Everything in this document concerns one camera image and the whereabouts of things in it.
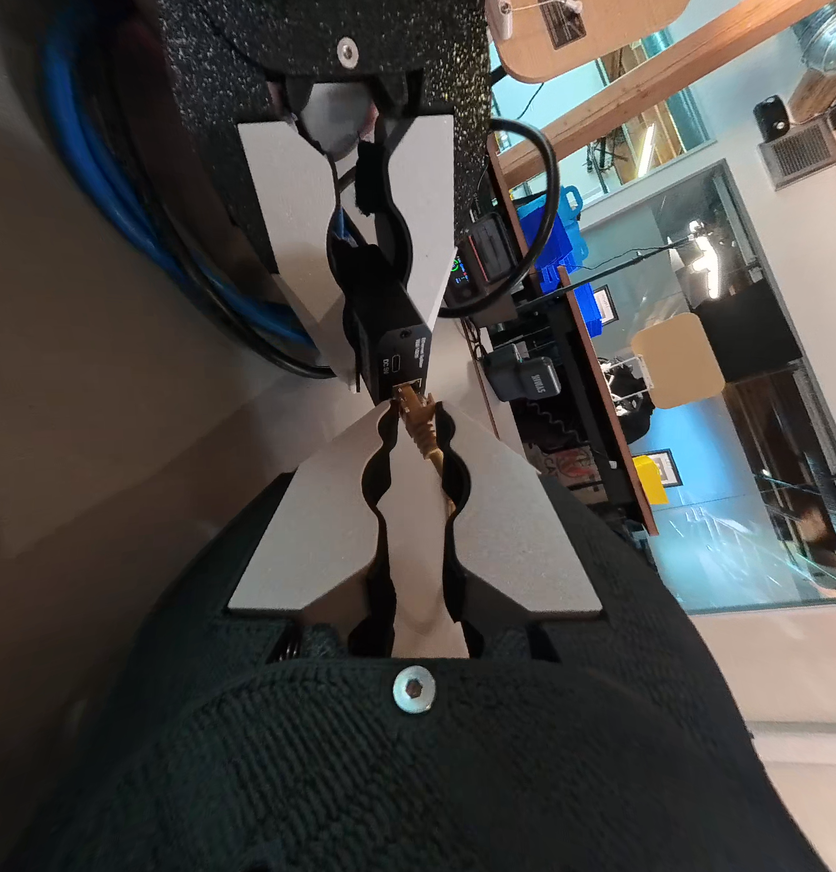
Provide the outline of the small yellow bin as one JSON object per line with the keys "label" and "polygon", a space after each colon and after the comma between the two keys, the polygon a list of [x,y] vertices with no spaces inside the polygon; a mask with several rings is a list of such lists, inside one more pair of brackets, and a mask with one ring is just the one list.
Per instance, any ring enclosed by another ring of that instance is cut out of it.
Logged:
{"label": "small yellow bin", "polygon": [[671,500],[664,486],[662,471],[655,460],[648,454],[640,454],[633,459],[633,463],[648,503],[651,505],[670,505]]}

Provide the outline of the silver air duct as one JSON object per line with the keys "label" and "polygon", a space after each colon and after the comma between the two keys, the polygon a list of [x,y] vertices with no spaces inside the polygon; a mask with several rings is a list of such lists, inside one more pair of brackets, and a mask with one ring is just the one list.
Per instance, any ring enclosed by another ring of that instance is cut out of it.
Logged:
{"label": "silver air duct", "polygon": [[836,75],[836,1],[793,26],[804,64],[820,74]]}

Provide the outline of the black ethernet adapter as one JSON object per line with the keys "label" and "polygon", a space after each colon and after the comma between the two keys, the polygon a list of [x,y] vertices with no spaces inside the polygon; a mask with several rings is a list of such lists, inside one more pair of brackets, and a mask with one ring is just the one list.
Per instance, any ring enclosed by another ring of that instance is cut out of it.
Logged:
{"label": "black ethernet adapter", "polygon": [[424,394],[433,331],[378,245],[332,242],[337,280],[345,296],[344,326],[356,372],[379,406],[402,385]]}

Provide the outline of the black storage box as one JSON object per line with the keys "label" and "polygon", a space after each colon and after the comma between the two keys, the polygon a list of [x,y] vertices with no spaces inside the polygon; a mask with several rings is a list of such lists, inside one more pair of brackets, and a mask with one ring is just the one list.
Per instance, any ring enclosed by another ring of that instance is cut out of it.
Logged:
{"label": "black storage box", "polygon": [[481,365],[501,402],[541,401],[562,394],[555,361],[546,355],[524,357],[515,344],[485,353]]}

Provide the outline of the brown wooden desk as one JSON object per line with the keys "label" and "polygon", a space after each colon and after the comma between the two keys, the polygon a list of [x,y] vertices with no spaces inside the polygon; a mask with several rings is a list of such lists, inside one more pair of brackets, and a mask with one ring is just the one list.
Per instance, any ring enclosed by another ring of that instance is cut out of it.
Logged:
{"label": "brown wooden desk", "polygon": [[606,490],[606,503],[655,538],[660,529],[579,304],[582,283],[575,285],[565,268],[559,268],[559,275],[560,287],[529,300],[524,310],[528,317],[543,317],[549,324],[558,348],[556,365],[563,372],[562,384],[575,399]]}

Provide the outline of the wooden beam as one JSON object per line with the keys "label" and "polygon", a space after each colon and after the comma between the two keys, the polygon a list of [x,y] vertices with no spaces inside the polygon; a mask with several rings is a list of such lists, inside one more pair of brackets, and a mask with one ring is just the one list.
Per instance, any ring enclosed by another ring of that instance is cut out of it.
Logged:
{"label": "wooden beam", "polygon": [[825,1],[740,1],[543,129],[555,164],[708,76]]}

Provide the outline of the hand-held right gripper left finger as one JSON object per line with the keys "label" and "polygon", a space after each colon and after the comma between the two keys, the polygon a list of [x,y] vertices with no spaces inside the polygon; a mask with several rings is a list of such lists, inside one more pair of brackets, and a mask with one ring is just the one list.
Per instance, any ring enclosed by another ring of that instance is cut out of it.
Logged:
{"label": "hand-held right gripper left finger", "polygon": [[392,655],[397,595],[380,500],[400,415],[382,403],[304,462],[229,602],[237,614],[329,626],[351,654]]}

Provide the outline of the black screen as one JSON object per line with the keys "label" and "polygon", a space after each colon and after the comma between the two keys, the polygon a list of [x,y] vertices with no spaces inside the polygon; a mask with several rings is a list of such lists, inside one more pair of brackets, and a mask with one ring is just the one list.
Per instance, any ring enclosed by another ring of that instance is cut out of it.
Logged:
{"label": "black screen", "polygon": [[804,357],[767,279],[696,307],[728,384],[784,370]]}

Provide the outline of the black charging case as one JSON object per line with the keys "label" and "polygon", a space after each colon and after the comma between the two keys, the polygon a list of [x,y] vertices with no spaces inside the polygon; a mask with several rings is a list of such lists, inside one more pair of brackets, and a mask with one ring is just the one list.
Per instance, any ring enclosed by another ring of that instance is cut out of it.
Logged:
{"label": "black charging case", "polygon": [[458,242],[444,296],[457,309],[484,300],[516,269],[519,259],[499,212],[488,212]]}

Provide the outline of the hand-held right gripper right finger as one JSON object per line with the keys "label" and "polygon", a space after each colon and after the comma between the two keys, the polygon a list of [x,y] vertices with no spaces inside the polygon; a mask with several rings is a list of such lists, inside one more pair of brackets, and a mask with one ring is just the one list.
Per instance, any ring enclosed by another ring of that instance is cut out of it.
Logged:
{"label": "hand-held right gripper right finger", "polygon": [[436,408],[446,525],[443,592],[468,655],[514,629],[594,620],[601,600],[541,474],[464,411]]}

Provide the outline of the wall vent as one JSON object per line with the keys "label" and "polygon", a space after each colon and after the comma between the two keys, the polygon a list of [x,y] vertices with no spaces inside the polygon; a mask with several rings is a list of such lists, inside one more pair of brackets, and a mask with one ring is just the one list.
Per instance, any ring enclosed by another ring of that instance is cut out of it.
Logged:
{"label": "wall vent", "polygon": [[774,191],[836,166],[836,137],[825,116],[794,125],[784,136],[759,146]]}

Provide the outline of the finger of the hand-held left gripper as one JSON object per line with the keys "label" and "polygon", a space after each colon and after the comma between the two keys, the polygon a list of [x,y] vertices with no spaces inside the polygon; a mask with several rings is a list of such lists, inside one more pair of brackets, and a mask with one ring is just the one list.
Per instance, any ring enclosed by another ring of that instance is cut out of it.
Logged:
{"label": "finger of the hand-held left gripper", "polygon": [[413,266],[406,290],[434,328],[457,256],[454,116],[380,119],[376,137],[389,147],[392,200],[412,235]]}
{"label": "finger of the hand-held left gripper", "polygon": [[327,365],[359,391],[348,341],[345,294],[329,259],[339,210],[337,168],[288,122],[239,125],[239,135],[278,269],[278,283]]}

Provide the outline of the black wall speaker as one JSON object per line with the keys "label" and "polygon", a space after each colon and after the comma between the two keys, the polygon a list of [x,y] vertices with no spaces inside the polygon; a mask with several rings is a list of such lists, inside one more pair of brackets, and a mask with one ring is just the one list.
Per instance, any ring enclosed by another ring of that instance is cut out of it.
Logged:
{"label": "black wall speaker", "polygon": [[789,135],[791,119],[780,95],[773,95],[753,109],[763,143],[777,142]]}

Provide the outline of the blue storage bin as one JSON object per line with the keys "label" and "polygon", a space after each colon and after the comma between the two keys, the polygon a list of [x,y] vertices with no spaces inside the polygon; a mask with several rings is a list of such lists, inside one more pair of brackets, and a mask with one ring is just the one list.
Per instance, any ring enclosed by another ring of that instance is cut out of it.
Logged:
{"label": "blue storage bin", "polygon": [[599,307],[596,290],[592,283],[583,283],[575,289],[579,310],[586,321],[587,333],[592,338],[601,336],[604,323]]}
{"label": "blue storage bin", "polygon": [[[542,194],[532,202],[518,208],[522,232],[526,244],[533,245],[539,234],[541,222],[545,212],[546,195]],[[582,269],[590,255],[587,242],[584,241],[577,218],[583,210],[583,197],[575,185],[562,188],[558,217],[552,235],[543,248],[543,252],[535,263],[541,287],[545,294],[549,294],[560,286],[560,268],[565,268],[569,275]]]}

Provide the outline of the tan rounded board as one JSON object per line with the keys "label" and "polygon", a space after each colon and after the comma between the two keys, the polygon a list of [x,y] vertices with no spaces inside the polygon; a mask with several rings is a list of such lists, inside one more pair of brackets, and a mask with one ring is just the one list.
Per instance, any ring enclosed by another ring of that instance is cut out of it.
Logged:
{"label": "tan rounded board", "polygon": [[677,409],[719,396],[726,378],[695,313],[677,314],[631,341],[657,409]]}
{"label": "tan rounded board", "polygon": [[671,26],[688,1],[487,1],[507,74],[543,84]]}

